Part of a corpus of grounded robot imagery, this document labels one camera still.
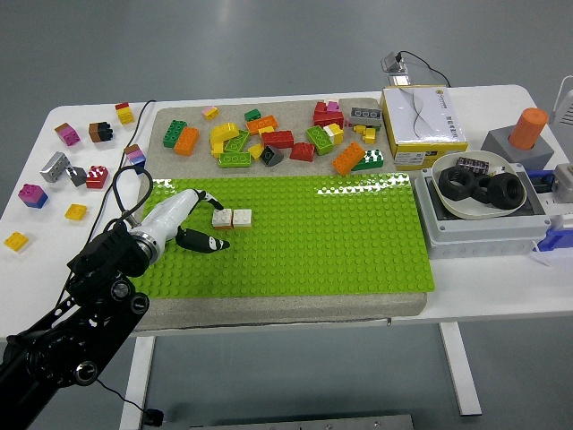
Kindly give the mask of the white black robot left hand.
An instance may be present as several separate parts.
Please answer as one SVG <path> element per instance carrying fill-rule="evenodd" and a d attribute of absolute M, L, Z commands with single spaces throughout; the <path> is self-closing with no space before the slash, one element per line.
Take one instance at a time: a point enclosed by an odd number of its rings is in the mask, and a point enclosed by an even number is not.
<path fill-rule="evenodd" d="M 131 230 L 140 248 L 155 263 L 165 252 L 171 239 L 186 250 L 211 254 L 230 247 L 225 240 L 216 239 L 193 229 L 182 229 L 183 222 L 201 201 L 210 203 L 216 210 L 223 205 L 204 190 L 187 189 L 177 193 L 155 206 L 140 226 Z"/>

